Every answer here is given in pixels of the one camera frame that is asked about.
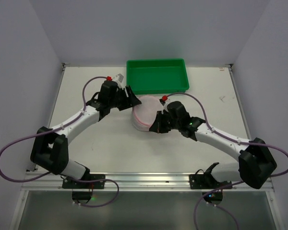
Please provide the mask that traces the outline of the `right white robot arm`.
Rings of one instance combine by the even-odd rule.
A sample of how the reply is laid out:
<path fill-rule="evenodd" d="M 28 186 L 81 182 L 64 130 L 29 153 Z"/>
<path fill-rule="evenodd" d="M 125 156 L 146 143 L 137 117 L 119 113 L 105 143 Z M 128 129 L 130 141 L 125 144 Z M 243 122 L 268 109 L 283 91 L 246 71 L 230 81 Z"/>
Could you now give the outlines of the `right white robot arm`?
<path fill-rule="evenodd" d="M 221 165 L 213 163 L 202 175 L 192 175 L 207 188 L 216 188 L 231 181 L 243 181 L 254 189 L 260 189 L 276 169 L 277 164 L 265 142 L 260 138 L 248 140 L 229 135 L 199 117 L 190 116 L 179 101 L 160 101 L 163 110 L 157 111 L 156 118 L 149 128 L 151 132 L 163 134 L 179 131 L 184 137 L 210 145 L 235 160 L 235 163 Z"/>

